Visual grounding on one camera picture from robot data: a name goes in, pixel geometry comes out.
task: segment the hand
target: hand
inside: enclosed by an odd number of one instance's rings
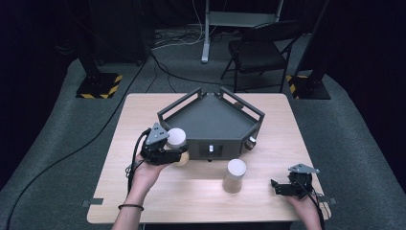
[[[143,157],[138,154],[136,160],[140,161]],[[134,173],[132,179],[132,187],[124,204],[137,204],[143,206],[144,199],[147,196],[150,188],[155,184],[161,170],[168,165],[153,166],[148,163],[141,164]],[[137,228],[140,222],[141,209],[139,208],[123,208],[120,210],[112,229],[134,229]]]
[[[286,196],[285,198],[290,204],[293,205],[296,213],[304,223],[306,229],[322,229],[318,210],[313,201],[308,196],[305,196],[302,199],[298,199],[295,196]]]
[[[143,157],[140,154],[137,154],[136,160],[140,161],[143,160]],[[132,187],[128,194],[126,202],[133,202],[138,204],[142,204],[144,199],[149,192],[150,188],[155,184],[156,180],[167,165],[149,165],[147,162],[141,164],[134,173],[134,177],[132,179]]]

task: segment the dark background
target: dark background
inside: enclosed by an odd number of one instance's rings
[[[203,20],[204,1],[194,2]],[[302,19],[305,32],[311,33],[324,2],[285,0],[282,20]],[[88,1],[69,3],[75,17],[92,30]],[[148,3],[156,29],[197,22],[190,0]],[[222,10],[223,4],[213,1],[212,6]],[[276,1],[229,1],[226,10],[267,12],[276,6]],[[401,9],[396,0],[330,0],[302,68],[317,68],[326,53],[331,56],[326,73],[348,91],[405,190],[406,43],[402,39],[406,20]],[[46,123],[66,69],[77,58],[69,32],[58,1],[5,0],[0,5],[0,188]],[[94,37],[83,28],[80,32],[94,52]]]

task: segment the human hand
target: human hand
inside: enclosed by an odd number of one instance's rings
[[[135,159],[136,161],[141,161],[143,157],[137,154]],[[152,188],[157,181],[161,170],[168,165],[169,164],[155,166],[149,165],[146,162],[142,163],[134,173],[132,187],[125,202],[142,204],[150,188]]]
[[[318,208],[308,196],[302,199],[298,199],[295,196],[285,196],[285,198],[295,208],[296,213],[304,223],[306,229],[322,229]]]

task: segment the bracelet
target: bracelet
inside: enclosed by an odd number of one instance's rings
[[[134,207],[134,208],[139,208],[139,209],[141,209],[141,212],[144,211],[144,207],[141,206],[141,205],[137,205],[137,204],[122,204],[122,205],[119,205],[119,209],[120,209],[120,210],[122,210],[123,207]]]

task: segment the chair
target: chair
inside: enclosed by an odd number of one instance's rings
[[[229,52],[232,56],[221,79],[227,71],[234,70],[234,92],[237,92],[237,73],[263,74],[266,71],[283,70],[280,93],[282,92],[287,65],[293,43],[302,35],[302,26],[299,21],[282,21],[266,23],[249,29],[240,40],[229,42]],[[289,41],[282,49],[275,45],[276,41]],[[235,69],[229,69],[231,63]]]

